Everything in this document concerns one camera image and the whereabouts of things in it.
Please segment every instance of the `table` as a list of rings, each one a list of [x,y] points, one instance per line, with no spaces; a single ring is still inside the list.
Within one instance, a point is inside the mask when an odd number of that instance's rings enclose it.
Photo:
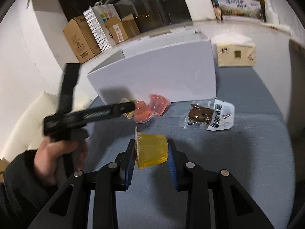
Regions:
[[[176,102],[160,117],[136,124],[123,116],[87,126],[89,152],[85,172],[114,161],[134,138],[161,134],[175,141],[178,151],[204,169],[228,169],[260,206],[275,229],[286,228],[294,199],[294,160],[283,117],[252,68],[217,68],[217,97],[235,105],[229,130],[206,131],[178,126],[190,102]],[[97,98],[92,106],[103,102]],[[187,193],[177,192],[167,163],[134,170],[127,192],[116,193],[119,228],[184,228]]]

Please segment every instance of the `dark jacket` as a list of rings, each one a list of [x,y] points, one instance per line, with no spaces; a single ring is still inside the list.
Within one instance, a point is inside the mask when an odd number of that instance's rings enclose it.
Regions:
[[[4,183],[0,183],[0,228],[28,228],[57,190],[56,186],[44,186],[36,177],[35,154],[25,151],[4,172]]]

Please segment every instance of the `white pillow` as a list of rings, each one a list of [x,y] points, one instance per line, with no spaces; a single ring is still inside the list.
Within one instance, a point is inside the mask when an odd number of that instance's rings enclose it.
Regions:
[[[11,162],[27,149],[37,149],[43,139],[42,120],[54,114],[56,106],[46,92],[42,92],[26,109],[6,141],[0,159]]]

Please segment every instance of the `plastic cup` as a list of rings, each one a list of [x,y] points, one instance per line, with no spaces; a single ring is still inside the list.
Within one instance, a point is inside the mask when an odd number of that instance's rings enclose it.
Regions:
[[[161,95],[150,94],[149,95],[149,110],[155,115],[162,115],[165,108],[170,105],[170,100]]]
[[[168,144],[165,136],[141,134],[136,127],[135,140],[139,169],[167,161]]]
[[[138,101],[135,103],[134,117],[136,123],[144,123],[153,117],[153,113],[144,101]]]
[[[120,103],[125,103],[125,102],[129,102],[129,100],[123,97],[123,98],[121,99]],[[133,118],[133,111],[132,111],[132,112],[124,113],[123,115],[124,115],[125,118],[127,118],[127,119],[130,120],[130,119]]]

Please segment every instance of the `cardboard box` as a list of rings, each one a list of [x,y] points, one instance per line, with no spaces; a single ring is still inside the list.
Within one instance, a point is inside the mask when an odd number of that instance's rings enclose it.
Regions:
[[[85,16],[81,15],[70,20],[63,33],[80,63],[101,53]]]
[[[6,164],[0,160],[0,183],[3,183],[3,172],[6,169]]]
[[[116,44],[140,34],[132,14],[122,20],[114,16],[105,22],[105,26],[109,29]]]

